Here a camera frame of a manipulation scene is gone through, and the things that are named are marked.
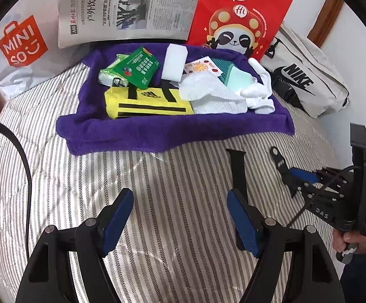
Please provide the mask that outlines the person right hand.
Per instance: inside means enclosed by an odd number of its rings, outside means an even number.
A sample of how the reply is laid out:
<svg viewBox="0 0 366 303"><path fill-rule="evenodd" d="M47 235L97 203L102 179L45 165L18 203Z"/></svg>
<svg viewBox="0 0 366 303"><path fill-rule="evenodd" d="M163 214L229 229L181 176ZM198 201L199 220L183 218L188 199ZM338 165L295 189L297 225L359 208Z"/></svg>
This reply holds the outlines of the person right hand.
<svg viewBox="0 0 366 303"><path fill-rule="evenodd" d="M350 262L350 255L366 255L366 236L359 231L343 232L333 229L333 248L336 259L347 264Z"/></svg>

